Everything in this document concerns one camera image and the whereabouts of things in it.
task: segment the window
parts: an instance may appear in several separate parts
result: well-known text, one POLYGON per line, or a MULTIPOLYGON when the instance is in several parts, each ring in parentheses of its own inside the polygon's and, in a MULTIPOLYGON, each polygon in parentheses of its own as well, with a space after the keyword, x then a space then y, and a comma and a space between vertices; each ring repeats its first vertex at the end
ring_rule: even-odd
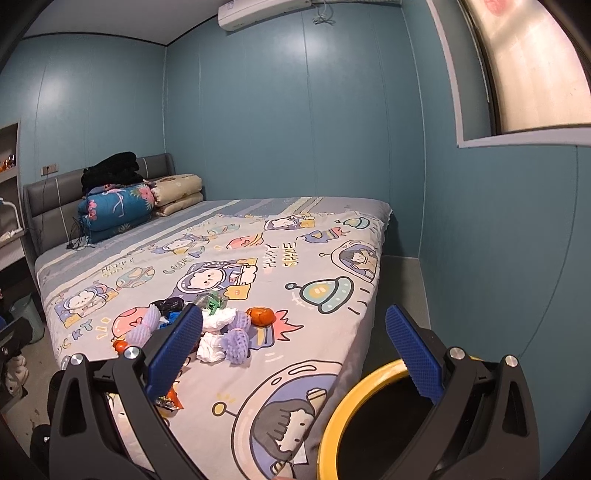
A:
POLYGON ((462 0, 489 78, 497 134, 591 125, 589 77, 537 0, 462 0))

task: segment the blue gripper pad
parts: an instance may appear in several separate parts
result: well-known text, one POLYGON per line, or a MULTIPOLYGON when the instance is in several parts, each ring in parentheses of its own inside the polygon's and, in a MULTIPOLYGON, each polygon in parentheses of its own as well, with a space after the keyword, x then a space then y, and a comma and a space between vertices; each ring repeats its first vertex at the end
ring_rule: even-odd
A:
POLYGON ((168 393, 189 353, 199 340, 203 329, 201 309, 192 304, 188 305, 174 324, 165 330, 168 328, 172 331, 148 365, 145 390, 151 402, 168 393))
POLYGON ((443 395, 441 366, 408 321, 402 310, 392 305, 386 311, 386 331, 408 368, 422 397, 437 404, 443 395))

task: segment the floor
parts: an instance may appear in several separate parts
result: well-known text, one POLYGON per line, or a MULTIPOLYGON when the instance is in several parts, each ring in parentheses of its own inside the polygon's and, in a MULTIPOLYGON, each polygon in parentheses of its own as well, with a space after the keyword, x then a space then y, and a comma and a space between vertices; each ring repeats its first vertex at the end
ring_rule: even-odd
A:
MULTIPOLYGON (((421 267, 416 258, 382 257, 375 324, 369 353, 363 365, 366 375, 399 358, 385 330, 386 309, 393 303, 406 308, 419 326, 429 327, 427 301, 423 287, 421 267)), ((47 418, 47 391, 51 376, 58 370, 51 341, 44 337, 23 349, 30 376, 26 383, 29 394, 5 415, 14 436, 28 453, 31 432, 35 426, 49 423, 47 418)))

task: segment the wall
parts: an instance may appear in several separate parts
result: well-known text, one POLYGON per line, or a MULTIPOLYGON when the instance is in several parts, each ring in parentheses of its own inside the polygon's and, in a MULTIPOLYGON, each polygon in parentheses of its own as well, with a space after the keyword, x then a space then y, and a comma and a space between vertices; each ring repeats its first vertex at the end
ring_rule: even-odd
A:
POLYGON ((164 47, 104 35, 22 40, 0 74, 0 125, 20 121, 23 184, 120 151, 164 151, 164 47))
POLYGON ((203 177, 210 200, 389 202, 392 250, 416 257, 423 127, 402 12, 331 8, 332 25, 314 25, 313 9, 232 34, 212 19, 169 46, 166 149, 179 171, 203 177))
POLYGON ((457 148, 450 80, 426 0, 405 0, 404 14, 424 106, 420 260, 431 325, 446 344, 472 355, 519 355, 546 472, 591 404, 584 357, 591 335, 591 151, 457 148))

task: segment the gray trash bin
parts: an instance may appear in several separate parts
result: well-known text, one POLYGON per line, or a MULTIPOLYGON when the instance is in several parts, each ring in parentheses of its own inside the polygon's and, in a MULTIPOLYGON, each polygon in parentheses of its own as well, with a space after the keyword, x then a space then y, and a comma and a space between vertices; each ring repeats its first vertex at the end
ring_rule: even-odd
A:
POLYGON ((38 342, 43 338, 43 334, 45 333, 45 325, 43 325, 43 321, 39 316, 39 312, 35 307, 35 303, 30 295, 27 295, 20 300, 14 302, 12 307, 10 307, 10 313, 15 320, 19 319, 20 317, 26 318, 28 322, 31 324, 31 328, 33 329, 33 338, 29 343, 38 342))

